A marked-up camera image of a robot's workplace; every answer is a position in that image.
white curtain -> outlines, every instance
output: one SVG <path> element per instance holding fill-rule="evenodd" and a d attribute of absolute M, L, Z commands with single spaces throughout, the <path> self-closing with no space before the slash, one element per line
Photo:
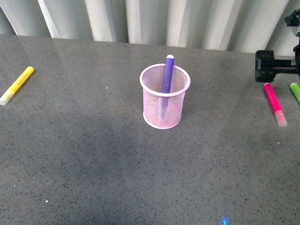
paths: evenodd
<path fill-rule="evenodd" d="M 0 0 L 0 34 L 293 56 L 300 0 Z"/>

yellow highlighter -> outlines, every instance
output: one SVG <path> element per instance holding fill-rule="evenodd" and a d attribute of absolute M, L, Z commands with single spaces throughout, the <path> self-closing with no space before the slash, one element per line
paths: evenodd
<path fill-rule="evenodd" d="M 27 67 L 27 69 L 18 77 L 18 79 L 9 87 L 9 89 L 0 98 L 0 105 L 6 105 L 11 97 L 19 90 L 25 81 L 34 72 L 34 68 Z"/>

pencil holder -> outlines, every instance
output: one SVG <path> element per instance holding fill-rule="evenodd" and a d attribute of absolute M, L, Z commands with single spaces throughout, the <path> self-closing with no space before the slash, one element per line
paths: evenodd
<path fill-rule="evenodd" d="M 174 66 L 170 93 L 164 94 L 164 73 L 165 64 L 156 64 L 144 69 L 140 76 L 144 119 L 158 129 L 169 129 L 180 122 L 183 99 L 191 84 L 188 73 Z"/>

highlighter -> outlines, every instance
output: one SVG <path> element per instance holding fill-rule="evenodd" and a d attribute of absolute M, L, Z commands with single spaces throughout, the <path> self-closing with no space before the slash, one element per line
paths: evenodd
<path fill-rule="evenodd" d="M 299 88 L 298 84 L 292 83 L 290 85 L 290 88 L 292 89 L 292 92 L 294 93 L 294 95 L 296 96 L 298 101 L 300 102 L 300 88 Z"/>
<path fill-rule="evenodd" d="M 174 67 L 174 56 L 167 55 L 167 58 L 165 59 L 165 76 L 163 82 L 163 93 L 170 93 L 173 67 Z"/>
<path fill-rule="evenodd" d="M 264 86 L 263 86 L 266 94 L 267 94 L 267 97 L 270 101 L 270 104 L 273 108 L 273 111 L 274 111 L 274 114 L 276 116 L 276 119 L 277 119 L 277 122 L 279 124 L 280 127 L 286 127 L 287 126 L 287 122 L 286 122 L 286 119 L 285 119 L 285 116 L 283 115 L 283 112 L 281 110 L 281 107 L 280 107 L 280 104 L 276 98 L 276 95 L 275 95 L 275 92 L 271 86 L 271 84 L 269 83 L 266 83 Z"/>
<path fill-rule="evenodd" d="M 34 68 L 27 67 L 27 69 L 18 77 L 18 79 L 9 87 L 9 89 L 0 98 L 0 105 L 6 105 L 11 97 L 19 90 L 25 81 L 34 72 Z"/>

pink marker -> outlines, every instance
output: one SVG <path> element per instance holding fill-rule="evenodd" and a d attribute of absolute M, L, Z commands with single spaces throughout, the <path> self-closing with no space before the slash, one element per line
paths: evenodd
<path fill-rule="evenodd" d="M 264 86 L 263 86 L 267 96 L 268 96 L 268 99 L 271 103 L 271 106 L 273 108 L 273 111 L 275 113 L 275 116 L 276 116 L 276 119 L 277 119 L 277 122 L 279 124 L 280 127 L 286 127 L 287 126 L 287 122 L 286 122 L 286 119 L 285 119 L 285 116 L 283 115 L 283 112 L 281 110 L 281 107 L 280 107 L 280 104 L 276 98 L 276 95 L 274 93 L 274 90 L 271 86 L 271 84 L 269 83 L 266 83 Z"/>

